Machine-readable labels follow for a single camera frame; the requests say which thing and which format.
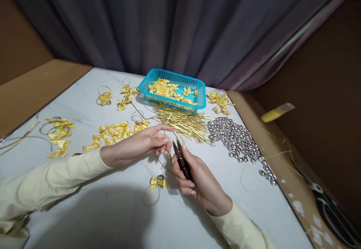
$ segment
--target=white table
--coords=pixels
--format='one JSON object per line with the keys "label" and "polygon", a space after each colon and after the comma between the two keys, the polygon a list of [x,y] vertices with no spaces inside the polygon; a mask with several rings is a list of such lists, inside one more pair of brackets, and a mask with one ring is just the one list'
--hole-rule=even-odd
{"label": "white table", "polygon": [[[117,98],[123,97],[120,89],[125,77],[130,86],[140,84],[143,76],[94,68],[63,94],[39,112],[39,120],[61,116],[74,122],[69,154],[81,151],[92,143],[92,135],[99,126],[129,121],[135,111],[128,105],[116,111]],[[112,105],[96,104],[97,89],[105,85],[113,93]],[[154,113],[137,98],[135,106],[149,118]],[[207,103],[205,112],[211,118],[213,105]],[[233,107],[230,118],[243,124]],[[22,136],[35,117],[21,126],[10,137]],[[42,136],[38,129],[31,136]],[[271,186],[259,174],[260,163],[238,163],[228,156],[226,147],[217,142],[215,147],[186,140],[191,152],[201,157],[223,189],[246,215],[253,220],[274,243],[275,248],[312,248],[302,227],[294,216],[278,186]],[[31,170],[48,160],[48,143],[37,138],[23,140],[16,148],[0,157],[0,178]],[[161,161],[169,155],[160,155]],[[158,203],[144,205],[144,198],[155,200],[145,190],[151,177],[165,174],[161,164],[151,155],[125,170],[114,170],[85,184],[77,193],[58,202],[50,210],[35,212],[27,225],[30,238],[25,248],[219,248],[227,247],[213,222],[193,197],[183,197],[176,189],[174,178],[167,174],[168,190],[161,190]]]}

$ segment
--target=scissors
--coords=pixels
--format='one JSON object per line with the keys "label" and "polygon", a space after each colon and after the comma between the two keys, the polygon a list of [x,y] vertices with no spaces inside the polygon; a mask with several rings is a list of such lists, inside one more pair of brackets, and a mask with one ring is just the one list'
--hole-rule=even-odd
{"label": "scissors", "polygon": [[190,181],[193,182],[191,169],[189,168],[189,164],[187,163],[187,161],[185,160],[185,158],[183,156],[182,145],[181,145],[181,143],[179,142],[178,139],[177,139],[177,145],[178,145],[178,148],[177,148],[176,144],[173,141],[173,148],[174,148],[174,152],[175,152],[176,157],[177,157],[179,168],[182,170],[185,178],[187,180],[190,180]]}
{"label": "scissors", "polygon": [[297,165],[294,160],[292,162],[308,182],[315,195],[317,209],[326,226],[343,244],[350,248],[359,248],[356,241],[361,243],[361,227],[358,226],[346,210],[325,194],[321,186],[307,177],[301,166]]}

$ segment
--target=pale yellow sleeve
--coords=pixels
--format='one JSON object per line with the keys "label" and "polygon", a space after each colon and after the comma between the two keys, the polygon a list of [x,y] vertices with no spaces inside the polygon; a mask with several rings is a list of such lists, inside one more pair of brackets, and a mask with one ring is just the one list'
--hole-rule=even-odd
{"label": "pale yellow sleeve", "polygon": [[261,231],[233,204],[229,213],[215,217],[209,215],[229,244],[237,249],[272,249]]}
{"label": "pale yellow sleeve", "polygon": [[110,170],[99,152],[100,149],[95,149],[78,156],[51,159],[30,172],[0,180],[0,247],[21,240],[24,245],[29,234],[21,227],[29,212],[42,210],[76,191],[81,183]]}

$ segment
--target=yellow glue stick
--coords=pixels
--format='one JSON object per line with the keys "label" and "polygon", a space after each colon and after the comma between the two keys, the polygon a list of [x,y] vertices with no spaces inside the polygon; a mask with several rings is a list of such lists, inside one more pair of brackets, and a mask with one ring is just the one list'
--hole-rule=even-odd
{"label": "yellow glue stick", "polygon": [[277,107],[276,109],[273,109],[273,110],[267,112],[266,114],[264,114],[263,116],[261,116],[261,120],[263,120],[264,122],[273,121],[276,118],[279,118],[284,113],[286,113],[292,109],[294,109],[293,104],[285,103],[285,104],[281,105],[280,107]]}

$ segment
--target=blue plastic basket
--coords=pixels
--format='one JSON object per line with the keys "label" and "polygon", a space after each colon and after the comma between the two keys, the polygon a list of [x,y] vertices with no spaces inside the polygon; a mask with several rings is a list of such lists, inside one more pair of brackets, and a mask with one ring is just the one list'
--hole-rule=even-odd
{"label": "blue plastic basket", "polygon": [[[197,105],[183,103],[174,99],[166,98],[154,93],[149,92],[149,85],[153,85],[154,81],[157,81],[158,78],[167,79],[172,84],[179,85],[176,93],[183,95],[183,88],[187,89],[190,87],[191,91],[198,90],[198,94],[194,97],[193,94],[188,95],[185,99],[189,99]],[[144,94],[148,101],[162,103],[163,105],[171,106],[173,108],[182,109],[187,112],[194,113],[198,109],[203,109],[206,107],[206,85],[195,78],[187,77],[175,72],[166,71],[163,69],[154,68],[151,69],[147,76],[139,85],[139,90]]]}

